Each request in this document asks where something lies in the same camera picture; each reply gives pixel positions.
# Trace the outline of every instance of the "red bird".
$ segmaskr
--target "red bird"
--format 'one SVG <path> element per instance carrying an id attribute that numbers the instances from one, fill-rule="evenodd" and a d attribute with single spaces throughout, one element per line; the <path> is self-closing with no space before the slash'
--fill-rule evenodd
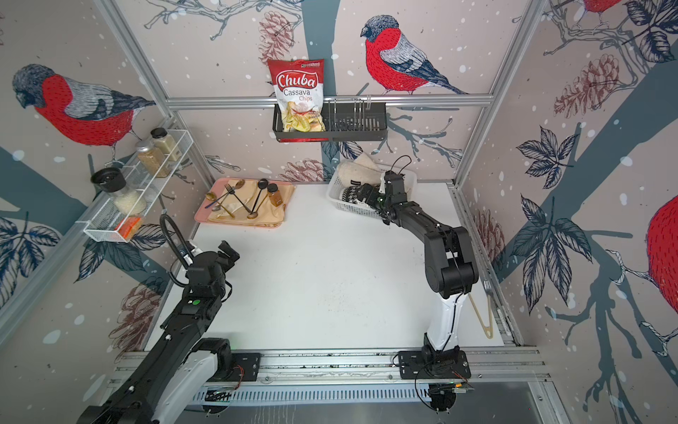
<path id="1" fill-rule="evenodd" d="M 647 228 L 647 259 L 650 262 L 648 272 L 633 271 L 624 266 L 622 256 L 615 250 L 614 254 L 622 267 L 622 275 L 616 284 L 621 284 L 627 272 L 650 281 L 659 289 L 674 311 L 678 312 L 678 196 L 663 205 L 652 217 Z M 642 322 L 662 343 L 662 351 L 654 351 L 659 356 L 667 356 L 666 344 L 678 336 L 678 328 L 666 336 L 660 335 L 649 322 Z"/>
<path id="2" fill-rule="evenodd" d="M 14 74 L 12 86 L 21 107 L 34 106 L 61 134 L 75 142 L 111 146 L 113 160 L 115 143 L 128 132 L 134 134 L 134 117 L 144 107 L 155 104 L 105 85 L 63 77 L 41 64 L 21 68 Z"/>
<path id="3" fill-rule="evenodd" d="M 584 13 L 582 14 L 582 17 L 579 18 L 577 23 L 574 24 L 574 26 L 580 26 L 579 22 L 584 19 L 584 15 L 586 15 L 587 12 L 595 12 L 598 14 L 598 20 L 600 21 L 600 23 L 594 28 L 596 29 L 603 25 L 609 24 L 609 22 L 603 22 L 603 12 L 622 0 L 567 0 L 563 3 L 560 3 L 556 7 L 563 7 L 564 5 L 572 3 L 573 1 L 582 3 L 584 5 Z"/>
<path id="4" fill-rule="evenodd" d="M 367 37 L 365 61 L 367 71 L 386 91 L 412 92 L 420 87 L 443 87 L 466 94 L 438 72 L 426 54 L 410 43 L 398 29 L 398 21 L 389 15 L 370 18 L 360 32 Z"/>

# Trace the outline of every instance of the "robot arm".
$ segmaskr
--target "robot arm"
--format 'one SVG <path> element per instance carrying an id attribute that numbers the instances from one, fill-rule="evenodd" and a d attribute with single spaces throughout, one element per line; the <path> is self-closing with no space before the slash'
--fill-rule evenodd
<path id="1" fill-rule="evenodd" d="M 478 281 L 478 267 L 471 238 L 464 227 L 452 228 L 429 216 L 413 201 L 407 201 L 403 175 L 388 171 L 384 175 L 384 191 L 363 185 L 358 198 L 379 212 L 385 224 L 394 223 L 407 229 L 424 243 L 426 280 L 441 303 L 434 312 L 424 336 L 424 356 L 432 361 L 451 343 L 458 345 L 458 318 L 464 300 Z"/>

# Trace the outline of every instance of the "beige cloth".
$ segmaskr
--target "beige cloth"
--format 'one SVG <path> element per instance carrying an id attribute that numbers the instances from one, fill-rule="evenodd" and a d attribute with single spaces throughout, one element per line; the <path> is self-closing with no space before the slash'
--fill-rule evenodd
<path id="1" fill-rule="evenodd" d="M 232 179 L 228 181 L 228 184 L 235 186 L 236 182 L 238 182 L 237 179 Z M 245 184 L 235 191 L 235 194 L 250 210 L 254 207 L 254 201 L 259 193 L 257 182 L 258 180 L 245 180 Z M 255 219 L 249 219 L 247 217 L 247 210 L 243 208 L 238 199 L 232 194 L 228 195 L 222 201 L 222 206 L 231 212 L 234 218 L 231 218 L 228 212 L 220 210 L 212 212 L 210 217 L 207 218 L 207 221 L 218 224 L 245 225 L 250 227 L 278 227 L 285 220 L 285 208 L 292 198 L 294 188 L 294 185 L 278 184 L 278 190 L 283 198 L 283 204 L 277 208 L 273 206 L 271 200 L 268 198 L 268 191 L 264 189 L 257 202 L 256 210 L 258 211 L 258 215 Z M 226 194 L 226 187 L 219 196 L 223 196 L 224 194 Z"/>

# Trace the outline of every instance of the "spice jar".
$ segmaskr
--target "spice jar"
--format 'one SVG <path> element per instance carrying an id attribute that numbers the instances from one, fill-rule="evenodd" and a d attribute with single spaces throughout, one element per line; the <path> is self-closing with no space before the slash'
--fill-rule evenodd
<path id="1" fill-rule="evenodd" d="M 280 195 L 280 190 L 278 190 L 278 184 L 272 182 L 266 190 L 268 190 L 268 198 L 276 208 L 283 204 L 283 197 Z"/>
<path id="2" fill-rule="evenodd" d="M 151 141 L 141 140 L 136 143 L 136 151 L 139 152 L 139 161 L 149 174 L 155 175 L 157 178 L 165 178 L 170 175 L 167 166 L 163 166 L 165 155 Z"/>
<path id="3" fill-rule="evenodd" d="M 127 185 L 125 177 L 117 168 L 104 168 L 92 175 L 90 181 L 106 192 L 115 207 L 126 216 L 139 215 L 148 206 L 141 197 L 141 191 Z"/>
<path id="4" fill-rule="evenodd" d="M 165 128 L 155 128 L 151 130 L 153 144 L 160 149 L 162 153 L 169 155 L 169 160 L 176 162 L 181 159 L 182 152 L 176 146 L 176 140 L 171 134 L 167 133 Z"/>

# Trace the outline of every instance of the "black lid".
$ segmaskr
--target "black lid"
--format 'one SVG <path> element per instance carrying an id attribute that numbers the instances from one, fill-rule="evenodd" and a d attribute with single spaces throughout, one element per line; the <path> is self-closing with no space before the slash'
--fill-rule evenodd
<path id="1" fill-rule="evenodd" d="M 151 137 L 153 138 L 163 138 L 167 135 L 167 130 L 165 128 L 154 128 L 151 130 Z"/>
<path id="2" fill-rule="evenodd" d="M 115 193 L 127 185 L 123 173 L 117 168 L 104 168 L 97 171 L 89 180 L 107 193 Z"/>

